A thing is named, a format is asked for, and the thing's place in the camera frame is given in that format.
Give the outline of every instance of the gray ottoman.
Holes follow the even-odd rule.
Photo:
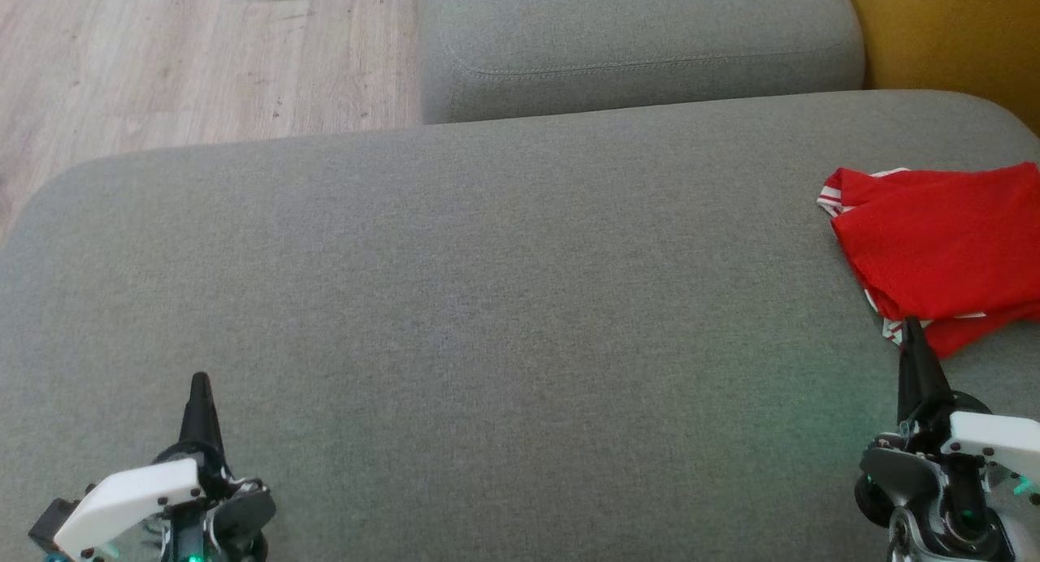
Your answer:
[[[419,0],[422,117],[858,88],[850,0]]]
[[[985,101],[853,92],[81,165],[0,251],[0,537],[34,559],[205,369],[272,562],[876,562],[852,487],[898,354],[816,193],[1036,158]],[[1016,325],[947,373],[1037,418],[1038,355]]]

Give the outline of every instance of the stitching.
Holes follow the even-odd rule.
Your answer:
[[[566,76],[570,74],[588,74],[588,73],[602,73],[602,72],[614,72],[614,71],[631,71],[639,69],[655,69],[667,66],[677,66],[677,65],[690,65],[690,63],[702,63],[702,62],[726,62],[732,59],[747,59],[747,58],[780,58],[785,56],[796,56],[796,55],[812,55],[812,54],[824,54],[824,52],[832,51],[838,47],[851,45],[853,40],[842,40],[835,44],[831,44],[821,48],[814,48],[810,50],[796,50],[796,51],[783,51],[783,52],[765,52],[764,54],[735,54],[735,55],[725,55],[725,54],[702,54],[699,56],[674,56],[669,58],[659,58],[653,61],[650,60],[629,60],[623,62],[599,62],[592,65],[572,65],[567,67],[546,67],[541,69],[520,69],[520,70],[493,70],[493,69],[478,69],[471,65],[468,65],[459,57],[459,55],[453,51],[451,45],[446,44],[443,30],[438,28],[438,37],[441,41],[441,46],[447,51],[447,54],[451,57],[456,66],[460,67],[467,74],[472,76],[483,76],[485,78],[494,78],[495,76],[504,77],[516,77],[523,78],[524,75],[548,75],[553,76]]]

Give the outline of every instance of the white plastic robot part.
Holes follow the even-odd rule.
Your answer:
[[[959,444],[959,450],[951,446]],[[942,452],[982,455],[1032,481],[1040,481],[1040,423],[973,412],[950,415],[950,440]]]
[[[116,472],[83,497],[55,534],[54,543],[72,560],[89,560],[81,557],[84,550],[103,548],[102,544],[165,506],[205,495],[199,485],[199,465],[190,458]],[[160,497],[165,497],[163,505]]]

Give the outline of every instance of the gray fabric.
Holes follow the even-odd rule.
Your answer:
[[[426,123],[858,88],[850,0],[419,0]]]
[[[0,251],[0,535],[30,560],[206,369],[275,561],[879,560],[852,484],[896,352],[815,194],[1037,158],[985,101],[854,92],[83,164]],[[1038,339],[950,377],[1040,417]]]

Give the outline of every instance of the red cloth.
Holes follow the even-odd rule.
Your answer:
[[[1040,171],[838,169],[818,200],[894,340],[908,315],[940,357],[1018,318],[1040,320]]]

